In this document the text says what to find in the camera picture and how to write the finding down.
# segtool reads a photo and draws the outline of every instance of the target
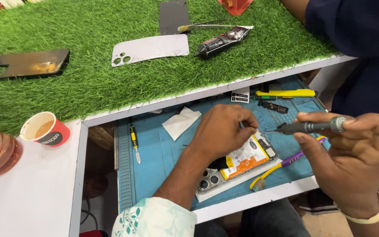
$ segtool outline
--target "black adhesive tube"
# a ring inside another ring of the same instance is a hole
[[[200,56],[202,59],[209,59],[242,41],[250,30],[251,29],[248,28],[235,26],[228,32],[199,44],[197,46],[197,53],[194,54],[194,57]]]

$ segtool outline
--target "toothbrush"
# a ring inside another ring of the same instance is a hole
[[[323,143],[325,141],[326,137],[324,136],[320,136],[320,137],[317,137],[317,140],[319,143]],[[252,183],[251,185],[249,186],[249,188],[251,190],[253,190],[254,192],[258,192],[260,191],[261,189],[263,189],[264,186],[266,186],[266,181],[264,180],[267,175],[271,174],[271,172],[277,170],[278,168],[281,168],[281,167],[286,167],[288,166],[289,164],[292,164],[293,162],[295,162],[295,160],[299,159],[301,156],[303,156],[304,153],[302,151],[284,159],[281,163],[277,164],[276,166],[274,166],[273,168],[269,169],[266,171],[266,173],[264,173],[263,175],[261,175],[260,177],[257,177]]]

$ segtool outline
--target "yellow screwdriver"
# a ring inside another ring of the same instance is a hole
[[[133,147],[136,149],[137,162],[140,164],[140,154],[138,153],[138,149],[137,149],[138,148],[137,133],[133,124],[131,124],[130,131],[131,131],[131,139],[133,141]]]

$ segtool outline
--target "person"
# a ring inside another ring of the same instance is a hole
[[[339,114],[299,113],[297,121],[326,122]],[[379,114],[347,117],[345,132],[324,130],[327,152],[312,136],[293,136],[308,158],[317,183],[348,219],[355,237],[379,236]],[[191,143],[153,197],[120,213],[113,237],[227,236],[214,223],[196,224],[189,211],[198,181],[215,159],[241,147],[259,124],[240,105],[216,105],[203,115]],[[302,220],[282,199],[245,210],[239,236],[309,236]]]
[[[336,92],[332,112],[353,117],[379,113],[379,1],[281,0],[315,35],[361,62]]]

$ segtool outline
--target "white shelf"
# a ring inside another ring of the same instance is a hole
[[[71,121],[65,123],[71,130],[71,137],[57,148],[18,139],[24,146],[24,154],[12,170],[0,176],[0,236],[7,233],[25,237],[78,236],[88,127],[352,59],[345,55],[317,59],[252,78],[98,113],[84,121]],[[247,201],[252,207],[314,188],[317,185],[310,177],[205,207],[194,213],[199,215],[198,221],[203,222],[249,208]]]

